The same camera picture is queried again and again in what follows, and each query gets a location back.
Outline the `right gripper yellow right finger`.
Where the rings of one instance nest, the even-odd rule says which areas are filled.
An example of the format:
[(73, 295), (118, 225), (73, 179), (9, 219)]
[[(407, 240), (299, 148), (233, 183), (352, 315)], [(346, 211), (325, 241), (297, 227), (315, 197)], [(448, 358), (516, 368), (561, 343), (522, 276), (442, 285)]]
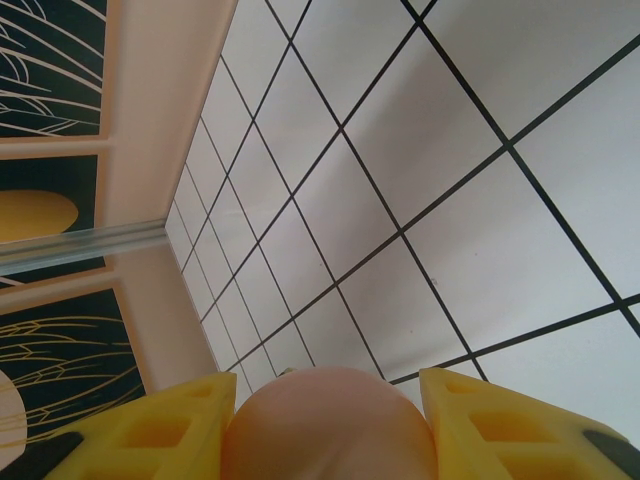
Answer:
[(612, 428), (442, 368), (419, 373), (439, 479), (636, 479), (639, 450)]

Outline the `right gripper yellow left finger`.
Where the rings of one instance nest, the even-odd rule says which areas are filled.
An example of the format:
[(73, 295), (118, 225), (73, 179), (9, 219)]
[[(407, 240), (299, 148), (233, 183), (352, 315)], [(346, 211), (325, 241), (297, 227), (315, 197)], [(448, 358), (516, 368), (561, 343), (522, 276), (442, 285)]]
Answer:
[(215, 373), (75, 422), (28, 456), (29, 479), (219, 479), (236, 375)]

